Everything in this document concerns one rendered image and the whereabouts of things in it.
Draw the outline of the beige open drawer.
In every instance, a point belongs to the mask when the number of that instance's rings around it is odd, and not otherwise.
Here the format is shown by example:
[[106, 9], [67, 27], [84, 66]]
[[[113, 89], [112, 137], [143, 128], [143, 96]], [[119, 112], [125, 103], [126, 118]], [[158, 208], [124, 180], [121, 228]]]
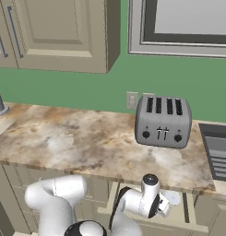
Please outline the beige open drawer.
[[[113, 183], [112, 190], [106, 207], [98, 207], [97, 211], [101, 216], [101, 221], [105, 223], [104, 228], [109, 231], [109, 219], [113, 211], [113, 204], [119, 191], [129, 186], [140, 190], [140, 186], [125, 183]], [[208, 236], [208, 227], [196, 223], [196, 214], [194, 210], [193, 196], [186, 194], [186, 203], [184, 194], [179, 193], [180, 203], [178, 206], [172, 206], [170, 215], [163, 218], [159, 214], [154, 218], [142, 218], [130, 212], [125, 215], [134, 220], [143, 232], [143, 236]]]

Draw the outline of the beige base cupboard front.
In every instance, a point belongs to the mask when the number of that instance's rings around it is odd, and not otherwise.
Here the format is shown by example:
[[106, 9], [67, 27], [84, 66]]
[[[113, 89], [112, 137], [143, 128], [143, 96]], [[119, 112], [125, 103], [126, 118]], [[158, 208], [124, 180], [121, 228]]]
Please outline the beige base cupboard front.
[[226, 201], [215, 199], [219, 212], [215, 218], [209, 236], [226, 236]]
[[[61, 177], [65, 176], [65, 172], [51, 169], [45, 171], [29, 169], [14, 165], [4, 165], [4, 170], [14, 190], [24, 219], [27, 221], [29, 232], [37, 232], [39, 214], [26, 205], [24, 200], [25, 190], [29, 184], [37, 182], [40, 178]], [[76, 218], [77, 220], [94, 219], [99, 221], [97, 208], [106, 206], [112, 185], [108, 181], [95, 176], [86, 176], [85, 179], [88, 184], [88, 192], [76, 206]]]

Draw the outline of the wide beige wall cupboard door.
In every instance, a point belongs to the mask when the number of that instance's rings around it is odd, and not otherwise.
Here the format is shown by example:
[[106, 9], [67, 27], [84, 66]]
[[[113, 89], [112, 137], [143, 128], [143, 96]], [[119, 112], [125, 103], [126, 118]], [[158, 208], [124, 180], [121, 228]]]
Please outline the wide beige wall cupboard door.
[[[120, 0], [0, 0], [19, 69], [106, 74], [120, 54]], [[23, 58], [11, 35], [6, 6]]]

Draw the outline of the grey framed window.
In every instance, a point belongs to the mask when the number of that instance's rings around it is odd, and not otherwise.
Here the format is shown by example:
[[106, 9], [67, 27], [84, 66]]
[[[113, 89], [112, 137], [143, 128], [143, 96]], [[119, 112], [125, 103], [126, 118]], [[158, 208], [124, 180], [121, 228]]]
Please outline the grey framed window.
[[129, 0], [130, 54], [226, 58], [226, 0]]

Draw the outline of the dark grey sink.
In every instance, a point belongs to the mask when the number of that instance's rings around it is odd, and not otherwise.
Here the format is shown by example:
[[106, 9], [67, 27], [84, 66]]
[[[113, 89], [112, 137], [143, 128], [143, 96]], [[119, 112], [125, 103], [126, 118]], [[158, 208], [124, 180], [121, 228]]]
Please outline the dark grey sink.
[[226, 182], [226, 125], [199, 124], [212, 178]]

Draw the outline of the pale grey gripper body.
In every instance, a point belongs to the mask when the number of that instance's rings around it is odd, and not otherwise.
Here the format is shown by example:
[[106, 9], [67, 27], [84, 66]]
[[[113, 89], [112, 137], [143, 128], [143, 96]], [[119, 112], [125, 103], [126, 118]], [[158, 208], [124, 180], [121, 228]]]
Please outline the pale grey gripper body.
[[181, 197], [178, 192], [164, 190], [162, 194], [169, 200], [170, 205], [177, 207], [181, 202]]

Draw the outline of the grey four-slot toaster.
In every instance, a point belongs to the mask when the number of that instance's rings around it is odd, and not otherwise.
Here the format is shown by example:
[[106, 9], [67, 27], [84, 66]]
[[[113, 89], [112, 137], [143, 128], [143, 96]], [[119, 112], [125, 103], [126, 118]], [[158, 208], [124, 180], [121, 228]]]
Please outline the grey four-slot toaster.
[[137, 105], [135, 139], [138, 144], [185, 148], [192, 126], [186, 99], [143, 95]]

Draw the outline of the narrow beige wall cupboard door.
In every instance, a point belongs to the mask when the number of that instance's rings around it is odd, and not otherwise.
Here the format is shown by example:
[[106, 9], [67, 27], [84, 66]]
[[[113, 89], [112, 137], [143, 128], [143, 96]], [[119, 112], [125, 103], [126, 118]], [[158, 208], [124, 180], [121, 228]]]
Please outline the narrow beige wall cupboard door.
[[0, 67], [17, 68], [18, 67], [18, 62], [17, 62], [16, 55], [14, 53], [13, 43], [10, 39], [10, 33], [9, 33], [8, 26], [6, 24], [5, 12], [4, 12], [3, 6], [1, 4], [1, 1], [0, 1], [0, 20], [3, 21], [2, 28], [6, 32], [5, 47], [6, 47], [6, 52], [8, 53], [7, 58], [4, 58], [2, 56], [2, 54], [0, 53]]

